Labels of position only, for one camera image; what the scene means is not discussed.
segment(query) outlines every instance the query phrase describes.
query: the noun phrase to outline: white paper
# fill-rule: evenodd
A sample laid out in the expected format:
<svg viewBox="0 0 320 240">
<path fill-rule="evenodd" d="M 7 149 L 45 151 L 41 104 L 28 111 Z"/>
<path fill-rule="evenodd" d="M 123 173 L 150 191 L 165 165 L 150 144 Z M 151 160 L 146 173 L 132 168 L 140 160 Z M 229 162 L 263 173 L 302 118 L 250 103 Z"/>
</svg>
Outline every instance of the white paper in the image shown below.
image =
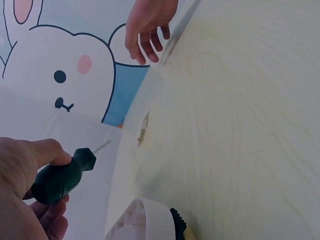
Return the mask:
<svg viewBox="0 0 320 240">
<path fill-rule="evenodd" d="M 65 240 L 104 238 L 109 192 L 121 137 L 121 129 L 68 114 L 45 102 L 24 98 L 0 88 L 0 135 L 14 139 L 53 138 L 71 155 L 78 148 L 92 151 L 111 140 L 97 154 L 95 167 L 82 175 L 69 194 L 65 217 L 69 226 Z"/>
</svg>

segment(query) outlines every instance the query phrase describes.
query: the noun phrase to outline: wooden surface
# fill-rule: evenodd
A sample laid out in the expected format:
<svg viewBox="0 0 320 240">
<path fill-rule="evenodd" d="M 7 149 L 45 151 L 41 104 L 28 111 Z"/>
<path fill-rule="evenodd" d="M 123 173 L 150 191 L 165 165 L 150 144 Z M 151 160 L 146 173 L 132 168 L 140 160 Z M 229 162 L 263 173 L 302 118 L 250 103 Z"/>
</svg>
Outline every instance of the wooden surface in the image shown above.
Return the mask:
<svg viewBox="0 0 320 240">
<path fill-rule="evenodd" d="M 230 2 L 202 0 L 143 82 L 107 229 L 140 196 L 180 211 L 197 240 L 320 239 L 320 4 Z"/>
</svg>

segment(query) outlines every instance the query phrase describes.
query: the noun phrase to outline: finger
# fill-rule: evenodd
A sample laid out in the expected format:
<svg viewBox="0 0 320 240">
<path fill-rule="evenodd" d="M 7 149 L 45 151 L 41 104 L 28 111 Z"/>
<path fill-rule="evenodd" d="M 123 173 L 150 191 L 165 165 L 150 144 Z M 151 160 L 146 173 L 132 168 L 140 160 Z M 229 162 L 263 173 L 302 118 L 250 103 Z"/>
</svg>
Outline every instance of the finger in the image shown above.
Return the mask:
<svg viewBox="0 0 320 240">
<path fill-rule="evenodd" d="M 30 205 L 37 219 L 41 218 L 49 209 L 50 205 L 44 205 L 36 201 Z"/>
<path fill-rule="evenodd" d="M 169 29 L 169 25 L 163 25 L 160 27 L 161 31 L 162 31 L 162 35 L 164 37 L 164 39 L 168 40 L 170 38 L 170 29 Z"/>
<path fill-rule="evenodd" d="M 68 228 L 68 220 L 61 216 L 45 231 L 49 240 L 62 240 Z"/>
<path fill-rule="evenodd" d="M 145 54 L 152 62 L 156 63 L 159 61 L 158 56 L 155 54 L 155 51 L 151 46 L 149 32 L 140 33 L 140 44 Z"/>
<path fill-rule="evenodd" d="M 161 52 L 164 48 L 162 47 L 162 44 L 160 42 L 159 36 L 158 36 L 158 32 L 157 32 L 157 28 L 150 31 L 150 39 L 152 41 L 152 44 L 155 48 L 155 50 L 157 50 L 158 52 Z"/>
<path fill-rule="evenodd" d="M 139 64 L 141 65 L 145 65 L 146 64 L 146 58 L 145 56 L 142 54 L 140 48 L 139 48 L 139 53 L 136 57 L 136 60 L 138 61 Z"/>
<path fill-rule="evenodd" d="M 67 203 L 70 197 L 67 194 L 62 198 L 62 200 Z M 40 219 L 49 209 L 50 205 L 41 204 L 40 202 L 36 201 L 30 205 L 30 208 L 33 210 L 35 216 Z"/>
<path fill-rule="evenodd" d="M 66 209 L 66 202 L 62 199 L 54 204 L 51 204 L 45 214 L 39 218 L 39 222 L 43 229 L 45 231 L 48 230 L 57 218 L 63 216 L 63 214 L 66 212 Z"/>
<path fill-rule="evenodd" d="M 54 139 L 21 141 L 34 152 L 38 162 L 38 168 L 47 164 L 61 166 L 71 162 L 71 156 L 66 153 L 60 143 Z"/>
<path fill-rule="evenodd" d="M 140 51 L 140 47 L 138 45 L 139 31 L 127 24 L 125 25 L 125 31 L 124 45 L 129 51 L 131 59 L 136 59 Z"/>
</svg>

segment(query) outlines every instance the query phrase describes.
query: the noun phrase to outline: screwdriver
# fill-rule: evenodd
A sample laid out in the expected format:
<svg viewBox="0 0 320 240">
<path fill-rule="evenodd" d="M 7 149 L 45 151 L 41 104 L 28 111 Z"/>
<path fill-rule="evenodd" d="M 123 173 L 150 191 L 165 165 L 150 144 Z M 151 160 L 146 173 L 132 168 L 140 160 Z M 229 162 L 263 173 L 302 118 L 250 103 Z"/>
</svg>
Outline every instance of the screwdriver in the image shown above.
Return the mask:
<svg viewBox="0 0 320 240">
<path fill-rule="evenodd" d="M 35 177 L 30 190 L 41 204 L 50 205 L 71 192 L 79 183 L 84 171 L 91 171 L 96 164 L 99 150 L 107 146 L 107 141 L 93 152 L 89 148 L 79 148 L 74 152 L 71 162 L 63 166 L 47 165 Z"/>
</svg>

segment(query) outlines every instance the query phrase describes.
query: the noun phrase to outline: skin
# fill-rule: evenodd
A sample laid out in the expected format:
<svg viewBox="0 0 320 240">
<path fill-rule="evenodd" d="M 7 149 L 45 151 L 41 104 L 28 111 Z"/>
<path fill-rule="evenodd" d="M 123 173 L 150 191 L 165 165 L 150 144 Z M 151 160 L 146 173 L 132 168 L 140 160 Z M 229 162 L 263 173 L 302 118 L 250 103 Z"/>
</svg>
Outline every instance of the skin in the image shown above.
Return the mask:
<svg viewBox="0 0 320 240">
<path fill-rule="evenodd" d="M 132 59 L 141 65 L 146 64 L 142 54 L 154 63 L 159 61 L 157 52 L 163 50 L 159 40 L 158 28 L 164 39 L 170 38 L 169 22 L 177 12 L 178 0 L 136 0 L 126 22 L 125 47 Z"/>
<path fill-rule="evenodd" d="M 71 156 L 53 140 L 14 140 L 0 137 L 0 233 L 2 240 L 62 240 L 68 227 L 63 214 L 69 196 L 55 204 L 35 202 L 30 187 L 39 168 L 70 163 Z"/>
</svg>

